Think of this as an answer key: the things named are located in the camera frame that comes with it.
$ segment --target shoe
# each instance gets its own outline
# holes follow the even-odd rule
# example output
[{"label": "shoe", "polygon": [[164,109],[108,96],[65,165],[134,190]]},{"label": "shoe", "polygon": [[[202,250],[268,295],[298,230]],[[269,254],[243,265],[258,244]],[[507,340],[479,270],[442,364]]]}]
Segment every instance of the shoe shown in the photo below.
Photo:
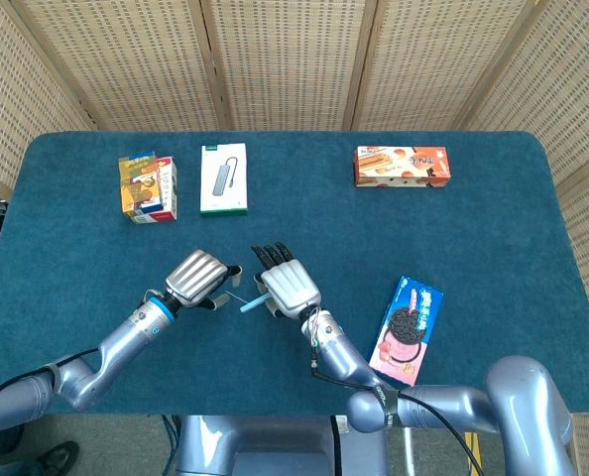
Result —
[{"label": "shoe", "polygon": [[78,456],[78,444],[66,441],[42,454],[37,461],[44,468],[44,476],[64,476],[72,469]]}]

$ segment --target black cable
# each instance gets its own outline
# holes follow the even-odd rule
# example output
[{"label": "black cable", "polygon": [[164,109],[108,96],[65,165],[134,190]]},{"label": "black cable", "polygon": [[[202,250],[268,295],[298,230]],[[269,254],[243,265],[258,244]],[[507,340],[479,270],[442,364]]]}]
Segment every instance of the black cable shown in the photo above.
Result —
[{"label": "black cable", "polygon": [[398,396],[401,399],[409,400],[410,402],[414,402],[415,404],[420,405],[424,409],[428,410],[431,414],[433,414],[434,417],[439,419],[442,422],[442,424],[444,426],[446,426],[446,428],[453,434],[453,436],[455,436],[455,439],[457,439],[457,442],[460,443],[460,446],[462,446],[462,449],[464,449],[464,451],[466,452],[467,456],[471,460],[471,463],[475,467],[475,470],[477,471],[477,473],[480,476],[484,476],[484,472],[482,471],[482,467],[480,466],[480,463],[478,463],[477,459],[475,459],[475,455],[473,454],[473,451],[471,451],[468,444],[466,444],[466,441],[464,441],[464,438],[462,437],[462,435],[453,427],[453,425],[451,423],[448,422],[448,420],[444,416],[442,416],[440,414],[440,412],[438,410],[436,410],[430,404],[423,402],[422,400],[419,400],[415,397],[412,397],[411,395],[405,395],[401,392],[398,392]]},{"label": "black cable", "polygon": [[[80,357],[82,355],[90,354],[92,352],[96,352],[97,350],[98,350],[98,348],[83,350],[82,352],[78,352],[77,354],[70,355],[69,357],[65,357],[64,359],[59,360],[58,362],[55,363],[55,365],[57,367],[60,367],[61,365],[65,365],[66,363],[71,362],[72,360],[77,359],[78,357]],[[13,385],[14,383],[19,382],[22,379],[26,379],[28,377],[33,377],[33,376],[39,375],[43,372],[50,372],[51,373],[52,382],[54,385],[55,384],[55,373],[48,367],[40,367],[39,369],[35,369],[35,370],[31,370],[30,372],[26,372],[25,374],[17,375],[15,377],[13,377],[12,379],[8,379],[3,384],[0,384],[0,392],[2,390],[4,390],[5,388]]]},{"label": "black cable", "polygon": [[343,475],[343,457],[341,456],[341,433],[338,431],[336,415],[330,416],[332,439],[334,440],[334,476]]},{"label": "black cable", "polygon": [[172,415],[172,423],[176,427],[177,437],[179,438],[182,431],[182,419],[178,415]]},{"label": "black cable", "polygon": [[[334,379],[333,377],[330,377],[329,375],[321,373],[318,370],[318,355],[317,355],[317,352],[314,348],[312,348],[311,372],[312,372],[312,377],[314,377],[316,379],[323,380],[325,382],[330,382],[332,384],[340,385],[342,387],[347,387],[350,389],[364,390],[367,392],[375,392],[373,387],[369,387],[366,385],[360,385],[360,384],[354,384],[351,382],[342,382],[340,380]],[[453,425],[451,423],[449,423],[448,420],[440,414],[440,412],[438,410],[436,410],[434,407],[432,407],[428,403],[423,402],[422,400],[419,400],[415,397],[412,397],[411,395],[405,395],[405,394],[401,393],[400,391],[398,392],[398,397],[401,399],[409,400],[410,402],[414,402],[417,405],[420,405],[424,409],[428,410],[431,414],[433,414],[437,419],[439,419],[442,422],[442,424],[444,424],[444,426],[446,426],[446,428],[453,434],[453,436],[455,436],[455,439],[457,439],[457,442],[460,443],[460,446],[462,446],[462,449],[464,449],[464,451],[466,452],[467,456],[471,460],[471,463],[475,467],[475,470],[477,471],[479,476],[484,476],[484,472],[482,471],[482,467],[480,466],[480,463],[478,463],[477,459],[475,459],[475,455],[473,455],[473,451],[471,451],[471,449],[468,447],[468,445],[466,444],[466,441],[464,441],[464,438],[453,427]]]},{"label": "black cable", "polygon": [[179,446],[179,433],[177,432],[177,427],[172,424],[166,415],[162,415],[163,423],[165,424],[165,430],[167,431],[167,436],[169,437],[169,444],[171,449],[169,451],[169,458],[167,459],[167,464],[165,465],[165,469],[163,469],[162,476],[167,476],[169,474],[172,465],[174,464],[174,459],[176,457],[177,448]]}]

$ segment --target product box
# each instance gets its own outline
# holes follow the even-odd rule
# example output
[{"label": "product box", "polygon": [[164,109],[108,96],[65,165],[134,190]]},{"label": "product box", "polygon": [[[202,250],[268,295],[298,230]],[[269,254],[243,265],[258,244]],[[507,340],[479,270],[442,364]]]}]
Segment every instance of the product box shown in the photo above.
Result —
[{"label": "product box", "polygon": [[246,214],[246,144],[202,146],[199,212]]},{"label": "product box", "polygon": [[145,152],[118,160],[123,213],[136,214],[163,209],[156,154]]},{"label": "product box", "polygon": [[445,186],[451,172],[444,147],[359,146],[356,186]]},{"label": "product box", "polygon": [[402,277],[383,320],[370,367],[404,384],[415,384],[442,297],[440,291]]},{"label": "product box", "polygon": [[131,218],[136,223],[157,223],[177,220],[177,179],[174,158],[156,158],[163,208],[150,213],[135,213]]}]

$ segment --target blue carpet surface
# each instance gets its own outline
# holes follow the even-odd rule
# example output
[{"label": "blue carpet surface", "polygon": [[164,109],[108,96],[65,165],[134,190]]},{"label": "blue carpet surface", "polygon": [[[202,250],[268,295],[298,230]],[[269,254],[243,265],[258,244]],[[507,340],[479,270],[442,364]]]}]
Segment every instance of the blue carpet surface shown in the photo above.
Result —
[{"label": "blue carpet surface", "polygon": [[[199,216],[200,146],[244,142],[246,216]],[[445,146],[446,188],[356,188],[358,145]],[[119,157],[177,160],[178,222],[120,210]],[[589,411],[589,305],[542,145],[520,132],[48,134],[29,147],[0,238],[0,382],[96,346],[195,248],[245,275],[251,244],[284,241],[369,358],[401,275],[444,292],[419,384],[482,388],[524,354]],[[293,321],[262,307],[185,310],[116,380],[106,413],[341,414],[350,391],[313,380]],[[53,411],[67,411],[57,405]]]}]

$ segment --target oreo box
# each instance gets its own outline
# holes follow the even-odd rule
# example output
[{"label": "oreo box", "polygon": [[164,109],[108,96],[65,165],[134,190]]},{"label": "oreo box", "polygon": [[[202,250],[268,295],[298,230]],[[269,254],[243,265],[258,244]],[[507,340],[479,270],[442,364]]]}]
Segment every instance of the oreo box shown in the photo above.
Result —
[{"label": "oreo box", "polygon": [[370,367],[414,385],[442,297],[431,286],[402,277],[387,308]]}]

